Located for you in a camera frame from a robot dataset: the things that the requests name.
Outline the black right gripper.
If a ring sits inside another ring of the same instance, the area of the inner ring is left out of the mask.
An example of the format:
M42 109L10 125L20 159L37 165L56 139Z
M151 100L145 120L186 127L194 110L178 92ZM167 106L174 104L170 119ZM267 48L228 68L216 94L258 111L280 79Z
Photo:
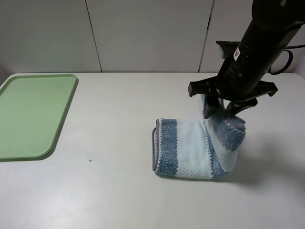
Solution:
M208 119L221 108L219 99L230 101L226 111L236 116L243 107L256 106L258 97L272 97L277 91L274 83L262 81L260 77L211 77L190 82L188 86L190 97L204 95L204 119Z

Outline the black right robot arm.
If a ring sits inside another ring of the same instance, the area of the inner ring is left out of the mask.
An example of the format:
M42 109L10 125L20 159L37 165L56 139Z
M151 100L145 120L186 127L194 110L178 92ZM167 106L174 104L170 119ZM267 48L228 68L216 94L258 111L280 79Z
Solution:
M289 53L287 64L277 74L287 70L293 60L289 42L305 23L303 0L255 0L252 21L240 42L218 41L224 62L215 77L190 82L189 96L205 98L203 114L207 119L217 110L232 115L255 107L257 98L273 96L274 83L262 81L265 73L282 52Z

